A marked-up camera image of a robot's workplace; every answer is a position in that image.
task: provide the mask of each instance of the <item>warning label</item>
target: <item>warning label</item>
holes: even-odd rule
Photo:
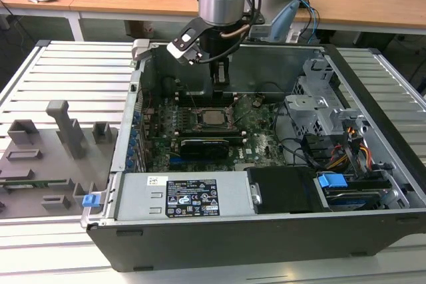
[[[167,181],[166,215],[220,215],[216,180]]]

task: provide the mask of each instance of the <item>circuit board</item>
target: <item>circuit board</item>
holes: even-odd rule
[[[181,107],[164,99],[144,117],[150,146],[149,172],[242,171],[250,166],[286,164],[275,139],[272,122],[275,104],[262,104],[244,95],[225,108]],[[229,142],[228,156],[214,160],[183,160],[184,139],[221,139]]]

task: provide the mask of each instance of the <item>black chassis frame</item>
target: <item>black chassis frame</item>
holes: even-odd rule
[[[337,49],[320,47],[426,192],[426,167]],[[96,223],[87,226],[87,233],[120,272],[217,267],[375,255],[406,235],[426,233],[426,211],[123,226]]]

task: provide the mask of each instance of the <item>motherboard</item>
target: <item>motherboard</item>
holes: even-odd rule
[[[227,106],[190,105],[164,98],[144,113],[141,132],[148,172],[242,171],[286,164],[274,134],[278,103],[259,94]]]

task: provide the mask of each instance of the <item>desk leg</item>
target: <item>desk leg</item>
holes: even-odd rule
[[[6,19],[7,15],[0,15],[0,29],[1,30],[9,30],[11,26]]]
[[[71,31],[73,32],[73,37],[75,41],[84,41],[83,37],[83,28],[81,26],[80,13],[70,11],[66,14]]]

